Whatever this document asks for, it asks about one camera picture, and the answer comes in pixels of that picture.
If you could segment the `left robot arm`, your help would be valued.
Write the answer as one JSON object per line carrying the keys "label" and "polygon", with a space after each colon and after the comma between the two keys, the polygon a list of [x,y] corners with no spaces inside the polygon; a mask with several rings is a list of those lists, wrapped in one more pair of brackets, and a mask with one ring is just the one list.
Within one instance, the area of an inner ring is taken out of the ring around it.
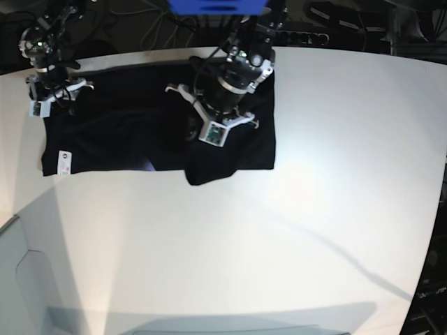
{"label": "left robot arm", "polygon": [[207,58],[191,56],[193,84],[168,84],[202,120],[196,132],[201,142],[223,147],[231,130],[252,124],[255,114],[240,108],[242,99],[254,94],[274,72],[276,33],[287,14],[285,1],[267,1],[258,15],[245,15]]}

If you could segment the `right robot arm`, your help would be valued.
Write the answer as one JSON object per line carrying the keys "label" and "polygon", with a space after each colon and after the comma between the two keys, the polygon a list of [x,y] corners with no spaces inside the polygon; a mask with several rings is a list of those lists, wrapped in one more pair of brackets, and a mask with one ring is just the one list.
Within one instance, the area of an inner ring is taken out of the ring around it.
{"label": "right robot arm", "polygon": [[23,31],[18,47],[35,70],[26,78],[31,116],[48,118],[54,109],[75,115],[81,91],[94,88],[83,77],[71,77],[69,71],[79,70],[81,65],[62,55],[70,40],[67,25],[80,20],[86,11],[86,1],[49,1],[34,25]]}

